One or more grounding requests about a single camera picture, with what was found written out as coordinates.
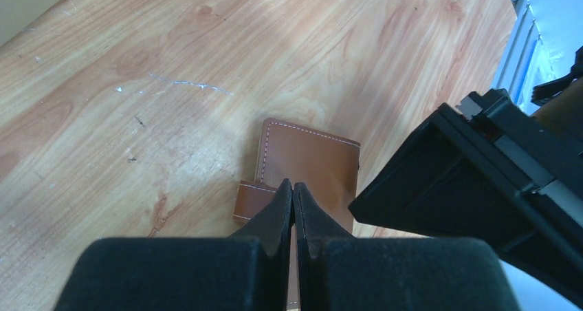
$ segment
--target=black object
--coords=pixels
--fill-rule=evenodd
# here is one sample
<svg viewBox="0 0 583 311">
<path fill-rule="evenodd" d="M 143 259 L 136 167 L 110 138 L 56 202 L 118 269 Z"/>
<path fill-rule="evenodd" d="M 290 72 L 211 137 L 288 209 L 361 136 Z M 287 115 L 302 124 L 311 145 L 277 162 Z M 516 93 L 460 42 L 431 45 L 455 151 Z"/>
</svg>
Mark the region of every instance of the black object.
<svg viewBox="0 0 583 311">
<path fill-rule="evenodd" d="M 357 239 L 289 180 L 227 238 L 94 242 L 56 310 L 285 310 L 294 222 L 302 310 L 518 311 L 484 242 Z"/>
<path fill-rule="evenodd" d="M 566 76 L 534 87 L 531 102 L 535 105 L 543 106 L 559 96 L 573 80 L 581 77 L 583 77 L 583 47 L 575 53 L 575 64 Z"/>
<path fill-rule="evenodd" d="M 442 105 L 350 205 L 359 222 L 476 237 L 583 306 L 583 163 L 500 90 Z"/>
</svg>

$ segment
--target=white stitching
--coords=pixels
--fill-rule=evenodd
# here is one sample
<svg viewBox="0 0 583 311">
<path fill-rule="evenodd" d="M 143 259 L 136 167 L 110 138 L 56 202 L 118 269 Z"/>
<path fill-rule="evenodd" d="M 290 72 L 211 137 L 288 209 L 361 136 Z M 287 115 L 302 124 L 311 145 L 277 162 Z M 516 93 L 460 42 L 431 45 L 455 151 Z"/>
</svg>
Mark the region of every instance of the white stitching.
<svg viewBox="0 0 583 311">
<path fill-rule="evenodd" d="M 251 218 L 247 218 L 247 217 L 243 217 L 243 216 L 239 216 L 239 215 L 235 215 L 235 214 L 233 214 L 233 216 L 235 216 L 235 217 L 239 217 L 239 218 L 243 218 L 243 219 L 248 219 L 248 220 L 251 220 Z"/>
<path fill-rule="evenodd" d="M 270 132 L 270 127 L 272 126 L 272 124 L 281 125 L 282 127 L 290 127 L 292 129 L 296 129 L 296 130 L 304 131 L 304 132 L 307 132 L 307 133 L 315 134 L 315 135 L 320 136 L 320 137 L 324 137 L 324 138 L 336 140 L 338 142 L 343 142 L 344 144 L 349 144 L 349 145 L 352 145 L 354 147 L 360 148 L 359 145 L 353 144 L 352 142 L 344 141 L 344 140 L 341 140 L 341 139 L 338 139 L 338 138 L 334 138 L 334 137 L 331 137 L 331 136 L 326 136 L 326 135 L 321 134 L 321 133 L 318 133 L 318 132 L 314 132 L 314 131 L 302 129 L 300 127 L 293 127 L 291 125 L 287 125 L 287 124 L 283 124 L 283 123 L 269 122 L 269 124 L 267 125 L 267 137 L 265 138 L 265 151 L 263 152 L 263 166 L 261 168 L 261 181 L 260 181 L 261 183 L 263 183 L 263 174 L 265 172 L 265 160 L 267 159 L 267 143 L 270 141 L 270 139 L 269 139 L 270 138 L 270 135 L 269 135 L 270 133 L 269 132 Z"/>
<path fill-rule="evenodd" d="M 270 192 L 270 193 L 275 193 L 275 191 L 272 191 L 270 189 L 260 189 L 259 187 L 255 187 L 255 186 L 251 186 L 251 185 L 241 184 L 241 186 L 247 186 L 247 187 L 251 187 L 252 189 L 258 189 L 260 191 L 266 191 L 266 192 Z"/>
</svg>

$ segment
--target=brown leather wallet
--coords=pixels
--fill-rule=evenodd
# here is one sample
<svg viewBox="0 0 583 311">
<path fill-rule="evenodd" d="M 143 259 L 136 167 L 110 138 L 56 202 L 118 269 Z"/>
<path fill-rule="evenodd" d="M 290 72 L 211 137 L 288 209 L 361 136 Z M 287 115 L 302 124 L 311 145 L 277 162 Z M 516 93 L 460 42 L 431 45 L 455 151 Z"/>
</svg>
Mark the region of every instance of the brown leather wallet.
<svg viewBox="0 0 583 311">
<path fill-rule="evenodd" d="M 353 217 L 360 144 L 330 133 L 268 118 L 263 122 L 255 182 L 241 181 L 233 220 L 244 223 L 272 201 L 285 178 L 304 182 L 318 206 L 347 231 Z M 291 230 L 288 308 L 299 307 L 296 231 Z"/>
</svg>

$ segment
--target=wallet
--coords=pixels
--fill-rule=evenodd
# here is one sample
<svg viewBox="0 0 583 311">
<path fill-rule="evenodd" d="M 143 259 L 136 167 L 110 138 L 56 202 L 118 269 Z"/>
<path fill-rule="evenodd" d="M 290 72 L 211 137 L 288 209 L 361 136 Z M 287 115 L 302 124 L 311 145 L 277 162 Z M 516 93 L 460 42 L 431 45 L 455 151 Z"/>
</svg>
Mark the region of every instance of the wallet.
<svg viewBox="0 0 583 311">
<path fill-rule="evenodd" d="M 304 182 L 318 206 L 352 232 L 348 205 L 356 196 L 360 144 L 275 118 L 263 122 L 255 181 L 241 181 L 233 220 L 245 223 L 273 200 L 285 178 Z M 296 241 L 295 228 L 291 240 Z M 299 308 L 296 244 L 290 248 L 288 309 Z"/>
</svg>

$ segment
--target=table top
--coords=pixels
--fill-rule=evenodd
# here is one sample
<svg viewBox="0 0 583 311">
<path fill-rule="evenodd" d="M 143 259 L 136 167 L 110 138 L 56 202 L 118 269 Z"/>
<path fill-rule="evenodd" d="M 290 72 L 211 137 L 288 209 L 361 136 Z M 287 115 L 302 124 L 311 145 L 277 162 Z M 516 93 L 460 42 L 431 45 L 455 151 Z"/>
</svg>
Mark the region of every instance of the table top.
<svg viewBox="0 0 583 311">
<path fill-rule="evenodd" d="M 267 117 L 360 142 L 360 192 L 438 105 L 487 90 L 515 19 L 510 0 L 60 1 L 0 47 L 0 309 L 51 308 L 102 237 L 234 232 Z"/>
</svg>

